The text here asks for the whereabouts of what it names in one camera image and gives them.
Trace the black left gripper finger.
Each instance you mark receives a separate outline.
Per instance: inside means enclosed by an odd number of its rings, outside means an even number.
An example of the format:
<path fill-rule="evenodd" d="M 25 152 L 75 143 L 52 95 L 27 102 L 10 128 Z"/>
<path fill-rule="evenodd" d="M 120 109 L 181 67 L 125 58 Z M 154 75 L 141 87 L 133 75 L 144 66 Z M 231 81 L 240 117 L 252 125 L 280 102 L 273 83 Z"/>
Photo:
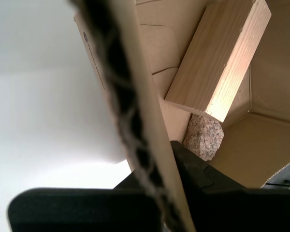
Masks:
<path fill-rule="evenodd" d="M 246 188 L 171 141 L 199 232 L 290 232 L 290 190 Z"/>
<path fill-rule="evenodd" d="M 14 232 L 162 232 L 155 201 L 134 174 L 113 189 L 35 188 L 17 195 L 7 217 Z"/>

